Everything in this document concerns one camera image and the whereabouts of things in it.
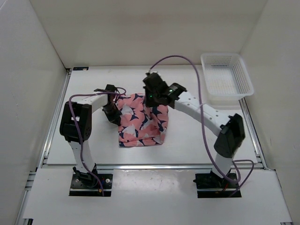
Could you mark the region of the pink shark print shorts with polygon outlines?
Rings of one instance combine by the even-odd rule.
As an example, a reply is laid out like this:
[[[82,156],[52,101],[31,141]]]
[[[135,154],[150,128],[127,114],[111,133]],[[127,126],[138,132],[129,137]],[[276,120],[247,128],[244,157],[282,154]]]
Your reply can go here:
[[[145,96],[135,93],[120,97],[117,107],[121,112],[118,127],[120,147],[143,147],[164,143],[169,122],[167,106],[147,107]]]

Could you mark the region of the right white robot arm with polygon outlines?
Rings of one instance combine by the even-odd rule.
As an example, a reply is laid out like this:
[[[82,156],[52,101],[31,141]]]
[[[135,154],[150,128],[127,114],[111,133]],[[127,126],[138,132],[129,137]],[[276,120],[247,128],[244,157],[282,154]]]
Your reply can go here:
[[[208,128],[217,137],[214,144],[216,157],[213,158],[209,150],[207,153],[213,163],[210,181],[215,187],[222,187],[229,180],[227,175],[233,158],[245,139],[243,118],[237,113],[224,114],[200,103],[199,99],[180,84],[168,86],[158,73],[147,72],[143,83],[147,107],[169,106],[200,122],[203,128]]]

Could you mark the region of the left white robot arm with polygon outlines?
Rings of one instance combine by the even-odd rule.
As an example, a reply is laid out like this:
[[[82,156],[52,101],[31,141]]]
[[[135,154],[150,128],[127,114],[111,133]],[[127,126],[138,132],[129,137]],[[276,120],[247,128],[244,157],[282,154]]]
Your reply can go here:
[[[119,126],[121,112],[116,106],[122,95],[119,90],[119,87],[108,84],[105,89],[95,89],[91,94],[74,94],[63,108],[60,135],[73,151],[76,161],[74,173],[89,188],[98,183],[97,167],[88,142],[92,132],[92,115],[102,109],[108,121]]]

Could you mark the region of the white plastic mesh basket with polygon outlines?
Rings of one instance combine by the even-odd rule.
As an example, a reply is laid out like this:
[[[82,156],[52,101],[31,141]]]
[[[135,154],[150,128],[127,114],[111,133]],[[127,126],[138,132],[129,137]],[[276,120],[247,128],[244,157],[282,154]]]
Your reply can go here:
[[[247,68],[236,53],[204,53],[201,65],[209,99],[234,102],[254,94]]]

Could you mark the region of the aluminium front rail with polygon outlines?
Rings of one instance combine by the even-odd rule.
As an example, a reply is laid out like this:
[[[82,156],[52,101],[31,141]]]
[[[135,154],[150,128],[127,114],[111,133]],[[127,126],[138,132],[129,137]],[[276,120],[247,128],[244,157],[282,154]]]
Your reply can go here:
[[[239,169],[251,169],[251,163],[249,164],[238,164],[236,163]],[[42,164],[41,168],[71,168],[75,165],[71,164]],[[155,170],[155,169],[175,169],[175,170],[185,170],[185,169],[204,169],[208,170],[212,168],[211,164],[179,164],[179,165],[109,165],[109,164],[97,164],[97,168],[99,170],[113,170],[113,169],[121,169],[121,170]],[[263,169],[262,163],[256,163],[254,165],[254,169]]]

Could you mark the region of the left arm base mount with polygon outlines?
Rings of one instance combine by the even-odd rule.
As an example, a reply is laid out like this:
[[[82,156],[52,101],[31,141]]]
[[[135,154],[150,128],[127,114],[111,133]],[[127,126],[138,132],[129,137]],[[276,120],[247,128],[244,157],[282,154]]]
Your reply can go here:
[[[98,173],[96,169],[92,172],[98,177],[101,185],[90,173],[80,172],[73,167],[69,196],[111,197],[113,174]]]

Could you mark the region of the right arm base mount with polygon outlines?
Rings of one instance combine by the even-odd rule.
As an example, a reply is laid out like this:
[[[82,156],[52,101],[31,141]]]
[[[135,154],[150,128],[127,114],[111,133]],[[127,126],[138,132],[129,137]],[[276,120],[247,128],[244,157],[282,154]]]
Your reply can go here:
[[[196,173],[193,182],[196,184],[197,198],[241,198],[238,183],[230,183],[213,172]]]

